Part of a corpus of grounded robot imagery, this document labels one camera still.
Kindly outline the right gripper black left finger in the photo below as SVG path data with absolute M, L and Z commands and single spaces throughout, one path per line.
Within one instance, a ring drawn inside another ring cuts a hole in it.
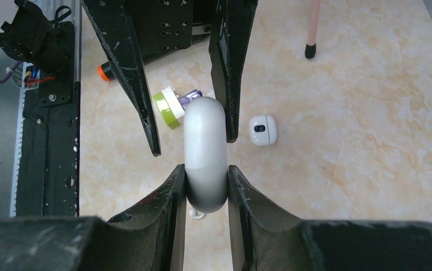
M 185 168 L 108 221 L 0 218 L 0 270 L 182 270 Z

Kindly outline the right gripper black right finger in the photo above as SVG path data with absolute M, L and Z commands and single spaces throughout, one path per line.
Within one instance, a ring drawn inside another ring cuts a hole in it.
M 234 270 L 432 270 L 432 223 L 304 220 L 228 170 Z

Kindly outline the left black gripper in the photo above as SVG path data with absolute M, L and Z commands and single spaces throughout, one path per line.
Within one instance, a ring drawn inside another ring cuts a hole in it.
M 137 110 L 153 156 L 162 151 L 143 62 L 188 49 L 209 36 L 211 79 L 215 98 L 225 111 L 226 141 L 237 140 L 242 73 L 258 1 L 81 1 L 81 5 L 116 79 Z

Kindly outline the white earbud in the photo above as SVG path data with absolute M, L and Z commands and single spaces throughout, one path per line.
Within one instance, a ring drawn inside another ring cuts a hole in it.
M 206 215 L 205 213 L 203 213 L 203 212 L 199 212 L 199 211 L 197 211 L 197 210 L 194 209 L 194 208 L 191 208 L 191 209 L 189 210 L 189 216 L 190 216 L 191 218 L 193 218 L 193 219 L 196 219 L 196 220 L 200 220 L 200 219 L 204 218 L 205 215 Z

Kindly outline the white earbud case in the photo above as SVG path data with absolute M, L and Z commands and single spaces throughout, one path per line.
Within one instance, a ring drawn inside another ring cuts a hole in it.
M 199 212 L 218 211 L 228 197 L 225 112 L 210 97 L 199 97 L 184 115 L 186 194 Z
M 270 146 L 277 140 L 277 127 L 271 115 L 254 116 L 250 120 L 251 141 L 256 146 Z

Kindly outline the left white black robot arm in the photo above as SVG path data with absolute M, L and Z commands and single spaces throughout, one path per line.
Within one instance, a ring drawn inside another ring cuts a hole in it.
M 110 68 L 137 110 L 149 147 L 161 154 L 143 61 L 187 49 L 193 28 L 209 28 L 211 78 L 225 110 L 226 140 L 239 132 L 243 67 L 257 1 L 82 1 Z M 14 60 L 30 62 L 47 78 L 59 79 L 71 63 L 60 26 L 67 14 L 48 19 L 31 1 L 0 1 L 0 47 Z

